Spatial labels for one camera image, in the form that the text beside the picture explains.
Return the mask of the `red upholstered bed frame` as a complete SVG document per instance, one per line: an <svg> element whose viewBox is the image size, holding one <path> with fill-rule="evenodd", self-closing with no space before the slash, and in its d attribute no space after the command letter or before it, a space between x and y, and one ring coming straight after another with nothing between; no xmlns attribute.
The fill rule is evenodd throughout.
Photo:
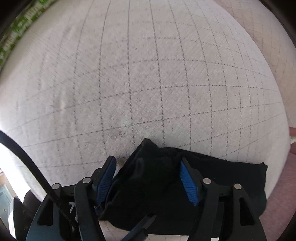
<svg viewBox="0 0 296 241"><path fill-rule="evenodd" d="M289 153L280 178L260 216L266 239L278 240L295 213L295 154Z"/></svg>

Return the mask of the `green patterned quilt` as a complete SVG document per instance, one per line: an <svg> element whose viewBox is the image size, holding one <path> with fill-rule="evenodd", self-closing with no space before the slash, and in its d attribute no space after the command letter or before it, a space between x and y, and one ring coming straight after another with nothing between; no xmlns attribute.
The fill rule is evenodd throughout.
<svg viewBox="0 0 296 241"><path fill-rule="evenodd" d="M1 70L26 30L56 1L22 1L1 33Z"/></svg>

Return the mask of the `black pants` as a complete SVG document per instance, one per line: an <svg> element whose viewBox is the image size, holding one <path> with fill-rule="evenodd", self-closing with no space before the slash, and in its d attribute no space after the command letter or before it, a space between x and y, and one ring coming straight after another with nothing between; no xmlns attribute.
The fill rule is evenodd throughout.
<svg viewBox="0 0 296 241"><path fill-rule="evenodd" d="M178 148L160 148L144 139L113 178L100 219L130 231L145 216L153 215L156 219L149 233L189 235L198 212L183 184L182 159L218 185L242 185L255 214L263 214L267 204L266 164L230 162Z"/></svg>

